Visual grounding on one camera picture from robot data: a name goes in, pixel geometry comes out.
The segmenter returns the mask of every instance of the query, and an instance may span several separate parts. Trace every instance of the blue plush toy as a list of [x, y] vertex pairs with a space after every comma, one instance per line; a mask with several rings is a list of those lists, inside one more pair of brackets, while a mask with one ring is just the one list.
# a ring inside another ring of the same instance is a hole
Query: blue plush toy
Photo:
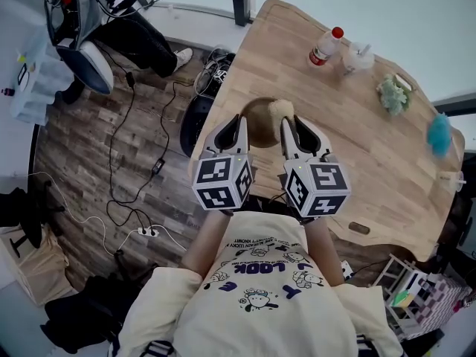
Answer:
[[428, 129], [427, 142], [431, 145], [433, 154], [444, 158], [451, 146], [451, 124], [445, 114], [438, 114]]

